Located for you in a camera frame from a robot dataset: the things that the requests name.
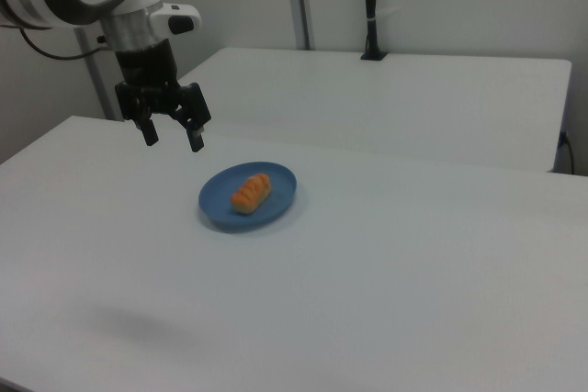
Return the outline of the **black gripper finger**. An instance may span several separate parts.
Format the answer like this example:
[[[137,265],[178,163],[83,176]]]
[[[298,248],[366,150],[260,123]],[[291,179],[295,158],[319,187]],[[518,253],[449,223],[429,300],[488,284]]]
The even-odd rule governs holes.
[[[211,114],[199,84],[173,89],[171,100],[171,118],[186,130],[191,151],[201,151],[204,148],[202,134]]]
[[[121,115],[125,120],[133,121],[142,133],[145,143],[153,146],[158,140],[155,126],[151,120],[152,111],[140,88],[121,82],[115,86]]]

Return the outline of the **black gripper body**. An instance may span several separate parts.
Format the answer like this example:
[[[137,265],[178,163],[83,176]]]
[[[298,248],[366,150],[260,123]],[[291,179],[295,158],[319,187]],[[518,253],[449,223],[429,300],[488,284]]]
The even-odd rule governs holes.
[[[123,80],[115,86],[123,116],[168,114],[180,107],[177,67],[168,39],[144,50],[116,52]]]

